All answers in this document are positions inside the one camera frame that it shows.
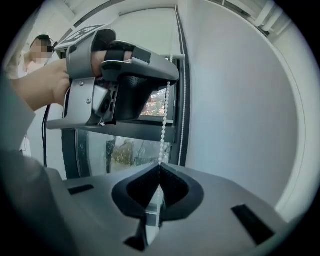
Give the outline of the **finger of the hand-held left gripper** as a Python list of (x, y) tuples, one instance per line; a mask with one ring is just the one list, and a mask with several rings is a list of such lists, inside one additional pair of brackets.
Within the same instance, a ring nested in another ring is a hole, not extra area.
[(113, 84), (109, 105), (102, 105), (103, 122), (138, 119), (152, 92), (180, 78), (178, 68), (155, 53), (133, 53), (130, 60), (106, 60), (100, 67), (103, 79)]

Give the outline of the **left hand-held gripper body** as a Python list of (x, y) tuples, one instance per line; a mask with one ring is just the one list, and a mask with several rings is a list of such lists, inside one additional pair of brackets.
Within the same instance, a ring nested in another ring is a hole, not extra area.
[(85, 27), (56, 47), (56, 52), (65, 52), (67, 73), (71, 79), (60, 119), (49, 120), (49, 130), (64, 130), (86, 127), (94, 115), (93, 96), (96, 75), (93, 71), (92, 52), (99, 43), (104, 45), (116, 39), (116, 32), (109, 25), (94, 29)]

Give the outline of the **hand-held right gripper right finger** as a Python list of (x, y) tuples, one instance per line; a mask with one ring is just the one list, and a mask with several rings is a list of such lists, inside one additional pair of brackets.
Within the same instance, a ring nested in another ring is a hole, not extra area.
[(275, 233), (287, 223), (268, 203), (235, 182), (174, 165), (202, 186), (201, 205), (186, 219), (164, 222), (149, 246), (149, 256), (245, 256), (256, 245), (232, 212), (246, 205)]

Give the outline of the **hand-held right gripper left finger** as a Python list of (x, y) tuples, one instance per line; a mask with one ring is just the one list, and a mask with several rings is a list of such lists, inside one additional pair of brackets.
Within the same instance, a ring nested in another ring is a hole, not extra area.
[(113, 200), (113, 188), (153, 168), (144, 164), (117, 173), (61, 182), (61, 212), (76, 256), (160, 256), (154, 242), (148, 246), (139, 218), (124, 215)]

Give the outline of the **white roller blind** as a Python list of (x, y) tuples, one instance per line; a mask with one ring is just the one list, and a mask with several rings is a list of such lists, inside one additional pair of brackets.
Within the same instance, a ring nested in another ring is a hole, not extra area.
[(112, 24), (117, 39), (143, 47), (167, 59), (184, 60), (173, 8), (154, 8), (119, 16)]

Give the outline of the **person's left forearm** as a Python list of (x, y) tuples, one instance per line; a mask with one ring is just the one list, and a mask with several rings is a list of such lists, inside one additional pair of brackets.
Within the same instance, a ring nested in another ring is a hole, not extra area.
[(10, 82), (34, 112), (52, 104), (63, 106), (66, 93), (71, 86), (65, 59), (56, 60)]

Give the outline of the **person's left hand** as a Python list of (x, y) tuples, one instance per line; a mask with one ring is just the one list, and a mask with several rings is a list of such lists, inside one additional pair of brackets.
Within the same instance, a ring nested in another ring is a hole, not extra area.
[(107, 51), (96, 51), (91, 54), (91, 66), (94, 75), (98, 78), (102, 76), (101, 63), (105, 61)]

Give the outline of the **white ceiling pipe bundle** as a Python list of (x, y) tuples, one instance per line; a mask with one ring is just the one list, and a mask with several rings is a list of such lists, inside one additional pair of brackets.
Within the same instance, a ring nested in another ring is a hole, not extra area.
[(267, 0), (252, 24), (263, 32), (279, 36), (291, 23), (292, 20), (274, 0)]

